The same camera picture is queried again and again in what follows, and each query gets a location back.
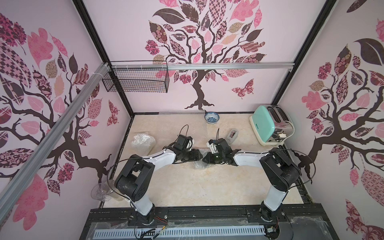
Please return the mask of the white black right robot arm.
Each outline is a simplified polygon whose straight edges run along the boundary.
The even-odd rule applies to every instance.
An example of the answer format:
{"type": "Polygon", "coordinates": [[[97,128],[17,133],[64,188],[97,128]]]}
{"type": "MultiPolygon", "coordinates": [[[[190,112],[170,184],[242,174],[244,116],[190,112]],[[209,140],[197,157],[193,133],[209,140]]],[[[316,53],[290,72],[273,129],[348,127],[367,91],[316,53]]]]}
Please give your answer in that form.
{"type": "Polygon", "coordinates": [[[248,166],[264,170],[271,184],[267,197],[263,201],[264,207],[269,212],[275,212],[281,206],[291,185],[301,175],[298,166],[283,149],[273,148],[263,153],[233,150],[223,138],[209,140],[207,146],[210,152],[203,158],[203,162],[207,164],[248,166]]]}

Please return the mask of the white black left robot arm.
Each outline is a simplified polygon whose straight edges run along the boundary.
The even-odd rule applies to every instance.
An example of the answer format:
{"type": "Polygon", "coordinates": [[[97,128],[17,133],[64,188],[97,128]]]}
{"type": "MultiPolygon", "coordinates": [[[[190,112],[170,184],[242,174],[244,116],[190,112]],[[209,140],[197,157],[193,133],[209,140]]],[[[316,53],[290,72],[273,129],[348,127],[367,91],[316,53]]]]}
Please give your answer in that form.
{"type": "Polygon", "coordinates": [[[118,193],[130,200],[140,215],[150,216],[155,205],[150,201],[147,190],[154,172],[168,165],[201,160],[203,155],[193,148],[193,143],[192,137],[178,135],[173,143],[159,153],[145,157],[132,155],[115,179],[118,193]]]}

